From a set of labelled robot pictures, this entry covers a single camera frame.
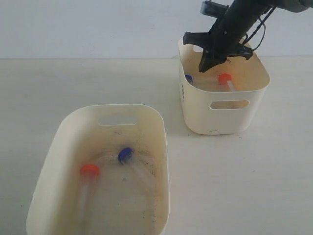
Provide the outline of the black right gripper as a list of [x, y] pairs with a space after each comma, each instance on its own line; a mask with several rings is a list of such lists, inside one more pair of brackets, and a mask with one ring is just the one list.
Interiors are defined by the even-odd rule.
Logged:
[[203, 49], [199, 72], [223, 64], [240, 40], [269, 6], [261, 0], [235, 0], [224, 16], [216, 18], [208, 32], [185, 32], [182, 43]]

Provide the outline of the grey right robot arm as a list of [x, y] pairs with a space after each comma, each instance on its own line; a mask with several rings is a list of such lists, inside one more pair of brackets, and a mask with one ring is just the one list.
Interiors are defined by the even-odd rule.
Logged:
[[202, 48], [199, 72], [223, 64], [229, 57], [250, 59], [254, 53], [246, 46], [247, 32], [259, 21], [263, 26], [276, 8], [299, 13], [311, 8], [311, 0], [235, 0], [222, 5], [211, 0], [202, 2], [201, 13], [216, 18], [208, 32], [185, 32], [182, 42]]

